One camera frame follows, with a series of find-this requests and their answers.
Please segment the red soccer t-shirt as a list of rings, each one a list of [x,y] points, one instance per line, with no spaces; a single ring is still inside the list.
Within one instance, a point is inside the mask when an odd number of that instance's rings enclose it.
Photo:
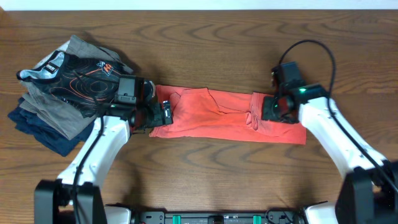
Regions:
[[[158,138],[214,138],[247,142],[305,144],[306,129],[261,119],[263,93],[157,85],[159,102],[169,101],[173,123],[149,134]]]

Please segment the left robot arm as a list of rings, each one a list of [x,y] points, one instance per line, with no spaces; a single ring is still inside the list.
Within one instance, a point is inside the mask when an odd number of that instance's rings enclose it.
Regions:
[[[155,102],[155,85],[121,76],[114,99],[97,103],[93,130],[56,180],[41,180],[34,192],[35,223],[137,223],[132,209],[105,205],[104,180],[121,148],[137,130],[172,124],[169,101]]]

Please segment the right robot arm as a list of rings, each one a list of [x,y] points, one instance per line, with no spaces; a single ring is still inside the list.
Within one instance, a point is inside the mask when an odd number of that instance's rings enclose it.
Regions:
[[[305,207],[295,223],[397,223],[397,162],[370,146],[320,85],[305,83],[296,63],[271,70],[274,96],[262,119],[301,124],[320,142],[343,178],[335,202]]]

